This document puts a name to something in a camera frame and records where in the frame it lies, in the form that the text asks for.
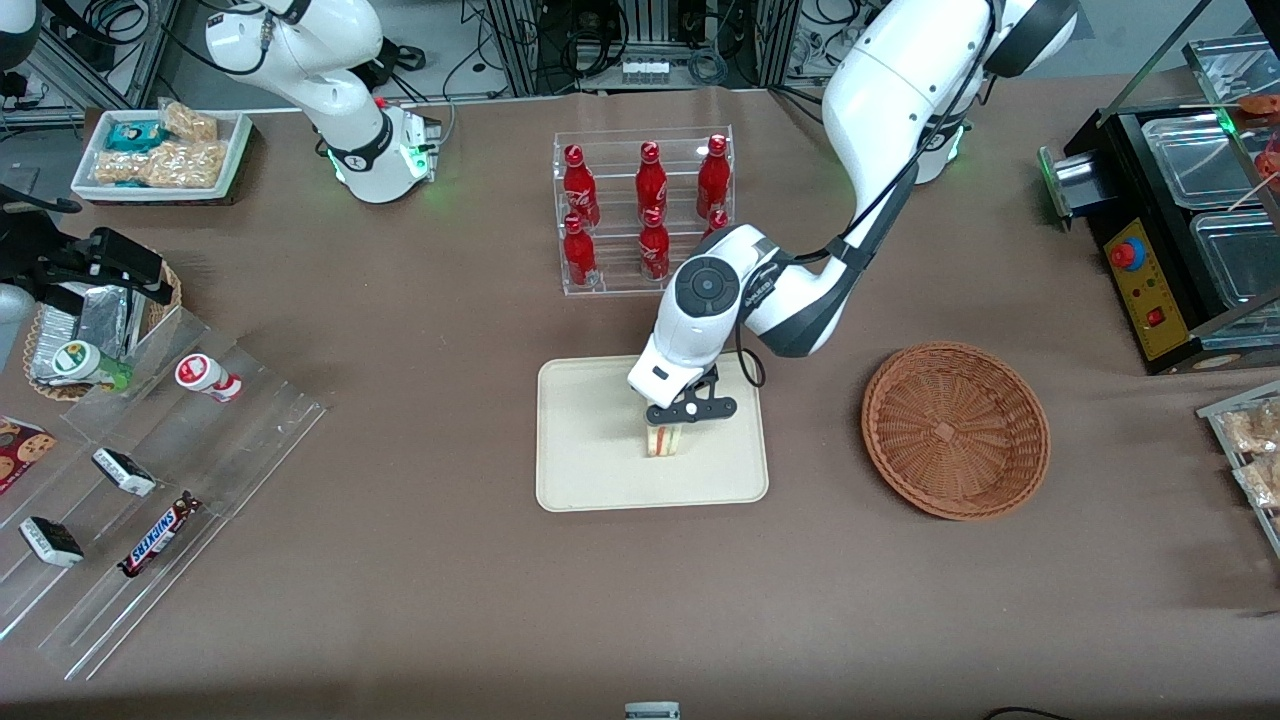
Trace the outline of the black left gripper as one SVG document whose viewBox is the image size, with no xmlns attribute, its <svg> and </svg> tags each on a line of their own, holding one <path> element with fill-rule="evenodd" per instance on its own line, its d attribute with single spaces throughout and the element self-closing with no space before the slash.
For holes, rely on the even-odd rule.
<svg viewBox="0 0 1280 720">
<path fill-rule="evenodd" d="M 667 427 L 733 416 L 739 405 L 735 398 L 716 393 L 719 379 L 718 368 L 712 366 L 701 378 L 677 395 L 669 406 L 650 405 L 645 411 L 645 423 L 649 427 Z"/>
</svg>

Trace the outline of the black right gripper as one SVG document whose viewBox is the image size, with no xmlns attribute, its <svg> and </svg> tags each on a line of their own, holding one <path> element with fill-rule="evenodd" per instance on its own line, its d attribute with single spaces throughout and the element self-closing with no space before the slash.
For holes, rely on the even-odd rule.
<svg viewBox="0 0 1280 720">
<path fill-rule="evenodd" d="M 40 263 L 76 242 L 60 236 L 52 215 L 79 213 L 82 206 L 70 199 L 37 199 L 9 184 L 1 187 L 1 366 L 5 366 L 20 329 L 41 299 Z M 92 231 L 88 259 L 97 284 L 137 292 L 160 306 L 174 302 L 174 286 L 166 281 L 163 258 L 124 234 L 110 228 Z"/>
</svg>

